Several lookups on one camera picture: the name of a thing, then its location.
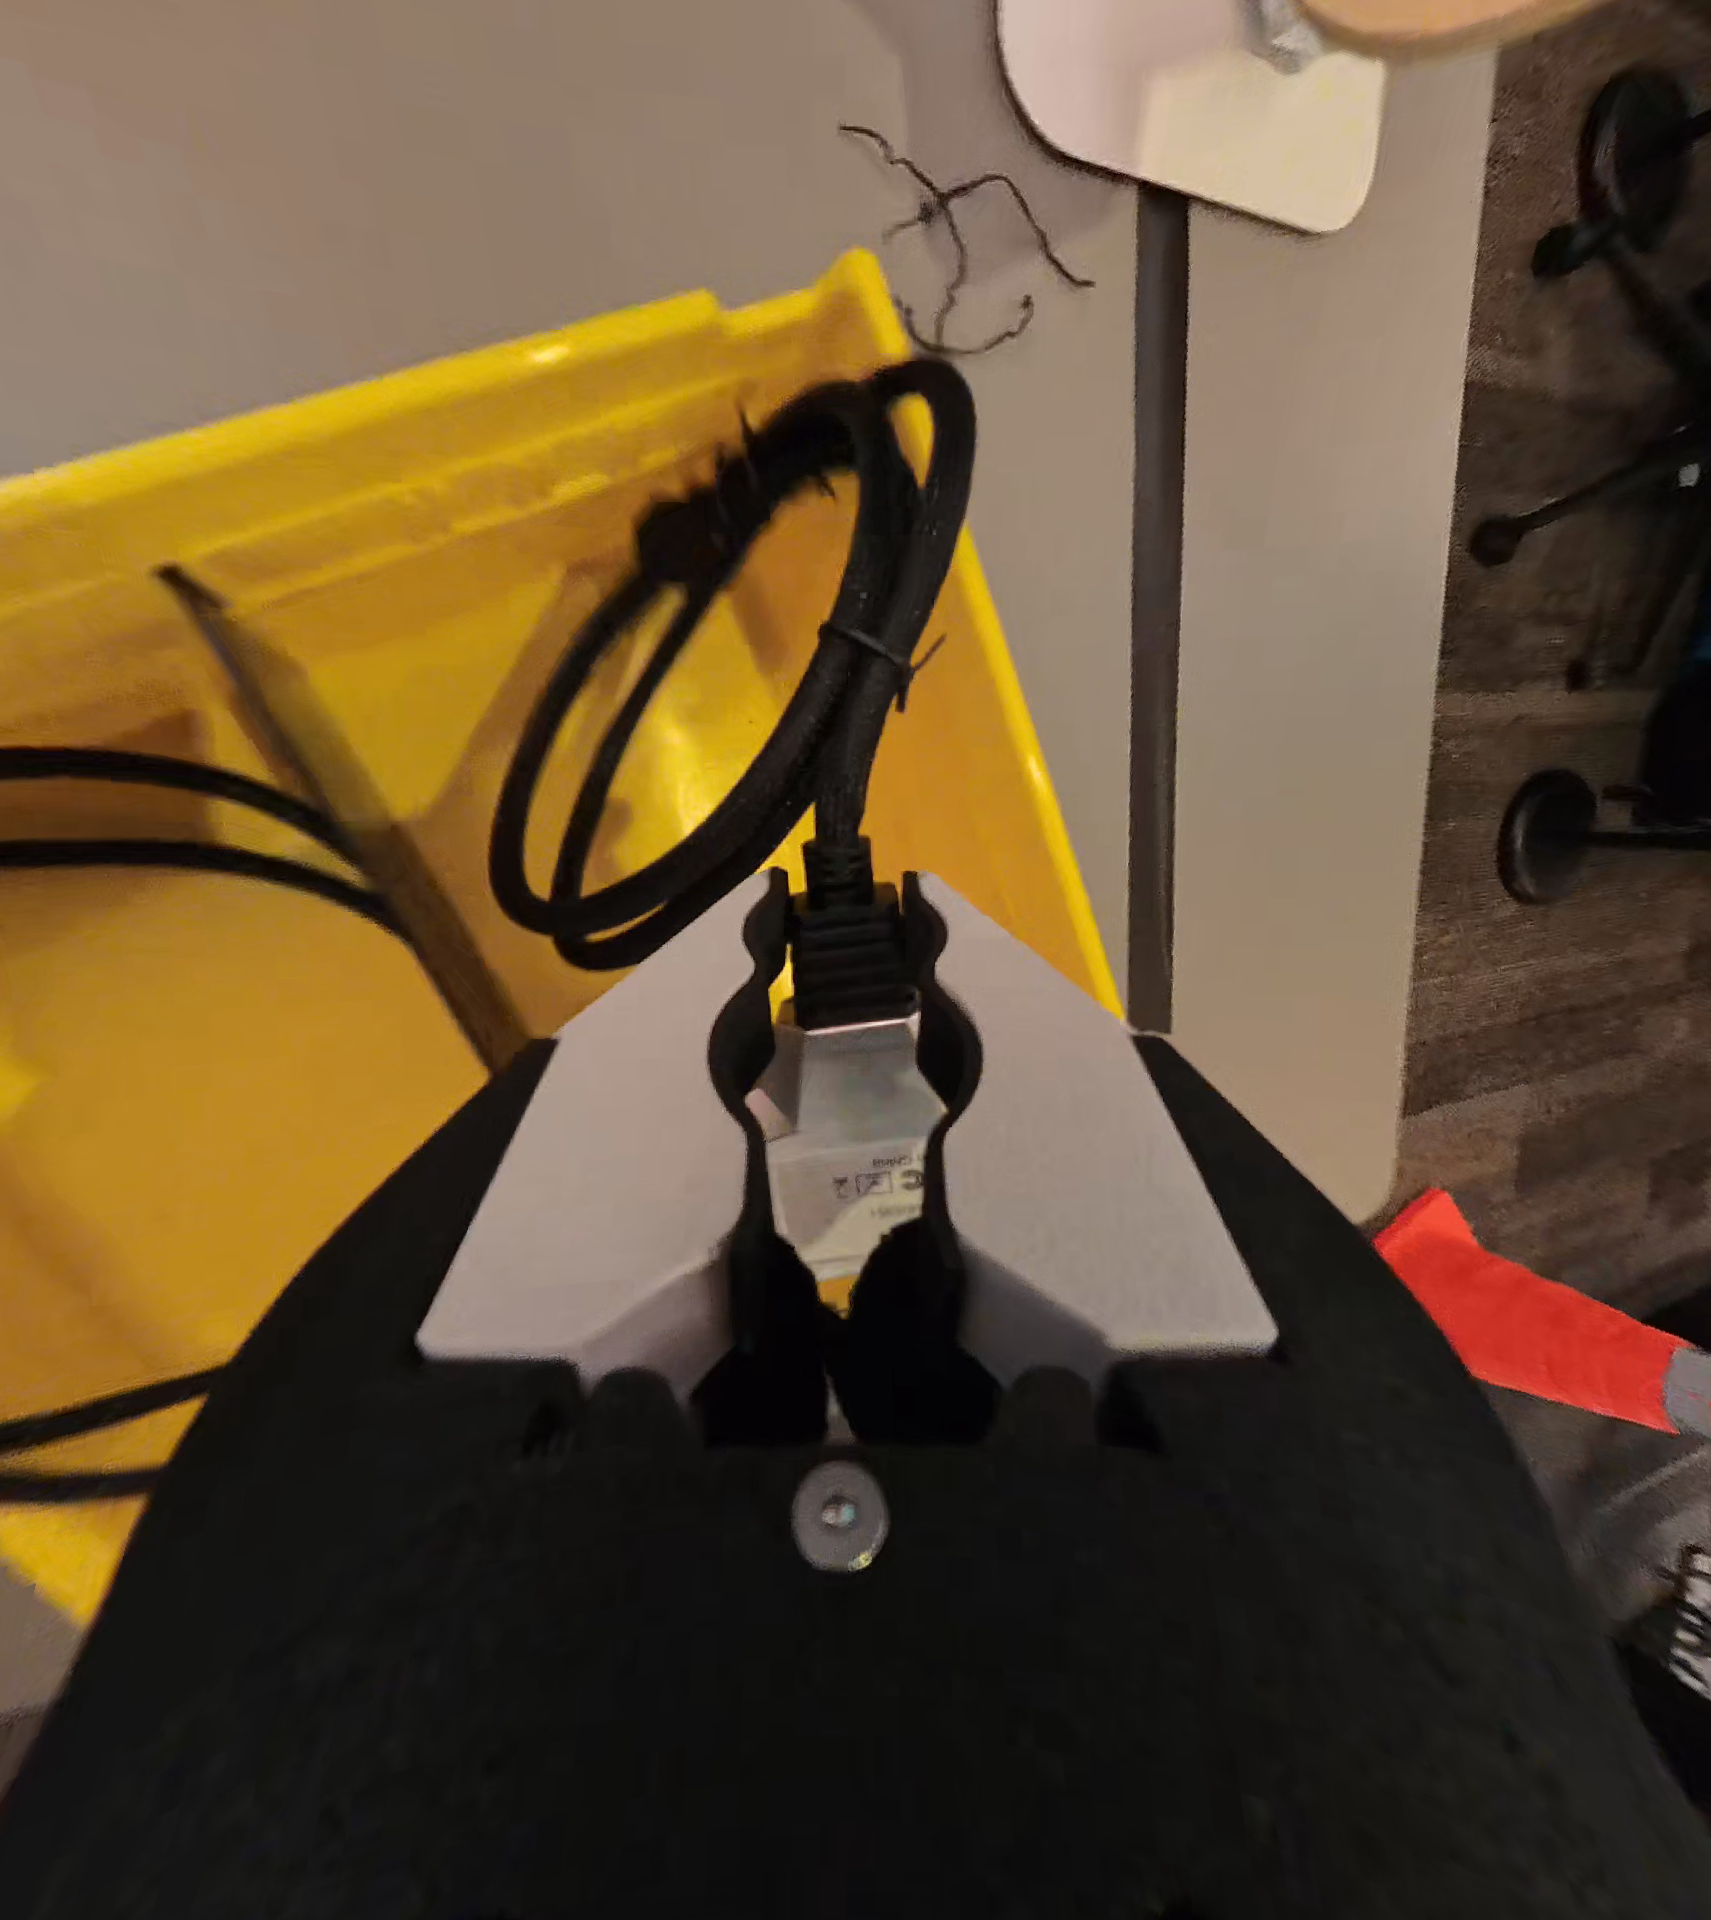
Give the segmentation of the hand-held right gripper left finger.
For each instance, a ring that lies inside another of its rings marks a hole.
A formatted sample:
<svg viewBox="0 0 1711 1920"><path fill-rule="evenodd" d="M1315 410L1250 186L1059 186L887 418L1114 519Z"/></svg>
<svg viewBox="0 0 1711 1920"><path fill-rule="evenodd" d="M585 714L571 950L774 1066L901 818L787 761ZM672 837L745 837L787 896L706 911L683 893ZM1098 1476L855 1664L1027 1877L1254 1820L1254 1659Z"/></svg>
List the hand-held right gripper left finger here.
<svg viewBox="0 0 1711 1920"><path fill-rule="evenodd" d="M706 1443L825 1443L828 1309L780 1238L749 1091L790 884L758 871L577 1012L416 1326L429 1362L651 1375Z"/></svg>

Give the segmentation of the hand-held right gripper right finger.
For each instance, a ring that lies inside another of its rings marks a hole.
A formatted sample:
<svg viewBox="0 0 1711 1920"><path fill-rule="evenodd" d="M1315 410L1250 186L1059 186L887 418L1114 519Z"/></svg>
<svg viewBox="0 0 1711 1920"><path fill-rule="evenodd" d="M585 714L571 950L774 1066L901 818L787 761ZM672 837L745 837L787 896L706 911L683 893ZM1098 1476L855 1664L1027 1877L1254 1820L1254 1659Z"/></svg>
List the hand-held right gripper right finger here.
<svg viewBox="0 0 1711 1920"><path fill-rule="evenodd" d="M1273 1309L1141 1034L935 876L902 879L922 1203L848 1302L860 1443L976 1443L1027 1375L1273 1358Z"/></svg>

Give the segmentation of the metal switch box with cable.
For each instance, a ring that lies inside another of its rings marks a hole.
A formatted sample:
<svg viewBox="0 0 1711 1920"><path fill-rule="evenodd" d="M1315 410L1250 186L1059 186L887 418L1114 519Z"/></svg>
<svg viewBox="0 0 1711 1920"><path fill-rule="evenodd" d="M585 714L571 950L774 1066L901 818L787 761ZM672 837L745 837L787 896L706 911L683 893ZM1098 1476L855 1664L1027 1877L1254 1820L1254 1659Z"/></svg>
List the metal switch box with cable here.
<svg viewBox="0 0 1711 1920"><path fill-rule="evenodd" d="M774 1217L797 1231L801 1256L850 1253L855 1231L887 1231L919 1180L896 1163L919 1163L940 1122L940 1095L913 1066L919 992L902 911L877 876L862 813L885 726L906 702L915 647L965 535L970 463L970 390L935 357L825 383L758 429L745 424L710 482L653 503L634 527L630 566L562 647L488 816L492 902L577 971L651 959L812 818L801 893L780 935L795 1095L790 1130L774 1138ZM774 514L835 476L855 492L844 574L766 741L672 850L634 876L589 884L604 813L672 665ZM531 813L550 751L595 671L663 603L672 617L589 751L538 893Z"/></svg>

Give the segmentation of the yellow plastic bin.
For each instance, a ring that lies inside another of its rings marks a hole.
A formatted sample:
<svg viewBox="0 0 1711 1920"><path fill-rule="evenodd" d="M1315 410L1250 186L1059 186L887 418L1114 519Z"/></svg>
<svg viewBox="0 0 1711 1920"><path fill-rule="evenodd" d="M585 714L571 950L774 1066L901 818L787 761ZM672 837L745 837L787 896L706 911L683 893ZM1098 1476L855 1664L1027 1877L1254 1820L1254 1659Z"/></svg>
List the yellow plastic bin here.
<svg viewBox="0 0 1711 1920"><path fill-rule="evenodd" d="M0 748L120 748L288 785L162 583L226 597L293 717L408 833L522 1032L609 975L488 898L485 837L544 671L653 496L737 424L913 348L878 260L543 338L0 482ZM797 682L850 482L783 507L637 726L585 884L673 846ZM948 879L1122 1012L976 543L869 797L877 863ZM298 858L180 789L0 783L0 838L158 837ZM236 876L0 876L0 1417L226 1362L308 1253L485 1080L407 949Z"/></svg>

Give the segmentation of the orange traffic cone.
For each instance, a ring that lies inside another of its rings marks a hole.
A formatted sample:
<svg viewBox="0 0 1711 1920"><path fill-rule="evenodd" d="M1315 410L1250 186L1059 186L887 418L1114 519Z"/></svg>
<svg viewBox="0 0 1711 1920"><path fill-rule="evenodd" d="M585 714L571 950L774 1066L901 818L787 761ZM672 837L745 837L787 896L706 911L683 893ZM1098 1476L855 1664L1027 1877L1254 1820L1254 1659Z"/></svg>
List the orange traffic cone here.
<svg viewBox="0 0 1711 1920"><path fill-rule="evenodd" d="M1372 1238L1483 1387L1711 1443L1711 1348L1490 1253L1447 1190Z"/></svg>

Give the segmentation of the black office chair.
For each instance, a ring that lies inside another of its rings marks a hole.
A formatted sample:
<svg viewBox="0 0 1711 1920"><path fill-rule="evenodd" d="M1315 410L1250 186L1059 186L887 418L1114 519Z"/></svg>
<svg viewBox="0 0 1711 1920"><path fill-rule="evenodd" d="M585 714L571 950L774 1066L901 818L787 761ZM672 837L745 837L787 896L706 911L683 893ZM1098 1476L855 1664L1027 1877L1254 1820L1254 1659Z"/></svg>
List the black office chair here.
<svg viewBox="0 0 1711 1920"><path fill-rule="evenodd" d="M1517 514L1490 514L1465 535L1476 566L1504 566L1536 529L1655 491L1705 491L1711 482L1711 281L1673 293L1655 271L1689 195L1694 150L1711 142L1711 105L1694 108L1671 67L1632 64L1587 105L1578 135L1578 216L1547 227L1529 271L1566 281L1607 269L1637 341L1673 376L1666 429L1627 465Z"/></svg>
<svg viewBox="0 0 1711 1920"><path fill-rule="evenodd" d="M1570 896L1598 856L1632 850L1711 858L1711 661L1682 665L1652 702L1635 779L1533 769L1494 837L1498 879L1526 906Z"/></svg>

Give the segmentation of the tangled black thread scrap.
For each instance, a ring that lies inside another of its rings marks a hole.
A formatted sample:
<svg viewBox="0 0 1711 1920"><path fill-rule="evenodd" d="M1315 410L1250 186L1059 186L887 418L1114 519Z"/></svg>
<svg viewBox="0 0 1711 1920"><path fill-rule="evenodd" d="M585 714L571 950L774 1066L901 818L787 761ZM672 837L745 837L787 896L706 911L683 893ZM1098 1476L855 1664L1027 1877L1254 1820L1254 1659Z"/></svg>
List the tangled black thread scrap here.
<svg viewBox="0 0 1711 1920"><path fill-rule="evenodd" d="M1059 254L1008 169L935 177L877 123L835 120L835 135L902 192L902 210L877 231L872 254L878 263L919 254L913 284L893 284L893 313L915 354L951 366L982 362L1035 323L1038 290L1077 302L1099 290Z"/></svg>

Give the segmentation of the book stand with black board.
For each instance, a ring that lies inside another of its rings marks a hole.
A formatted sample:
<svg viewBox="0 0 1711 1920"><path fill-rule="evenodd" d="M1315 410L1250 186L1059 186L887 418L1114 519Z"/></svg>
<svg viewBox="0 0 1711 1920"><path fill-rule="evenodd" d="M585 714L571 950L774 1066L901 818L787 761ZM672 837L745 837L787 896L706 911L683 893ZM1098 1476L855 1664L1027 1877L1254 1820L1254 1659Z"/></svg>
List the book stand with black board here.
<svg viewBox="0 0 1711 1920"><path fill-rule="evenodd" d="M1490 51L1564 0L1000 0L1013 100L1067 159L1325 238L1362 214L1391 64Z"/></svg>

